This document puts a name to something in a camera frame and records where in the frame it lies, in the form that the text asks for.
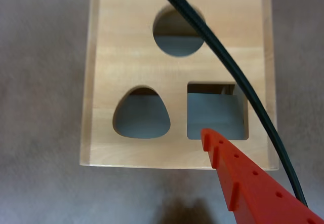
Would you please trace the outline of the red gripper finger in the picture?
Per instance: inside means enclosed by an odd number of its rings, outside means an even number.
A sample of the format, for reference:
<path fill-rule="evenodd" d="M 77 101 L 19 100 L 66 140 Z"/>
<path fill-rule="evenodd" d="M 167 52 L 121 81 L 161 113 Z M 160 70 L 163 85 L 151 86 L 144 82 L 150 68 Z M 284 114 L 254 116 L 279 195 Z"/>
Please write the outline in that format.
<path fill-rule="evenodd" d="M 202 129 L 201 141 L 237 223 L 323 223 L 221 134 Z"/>

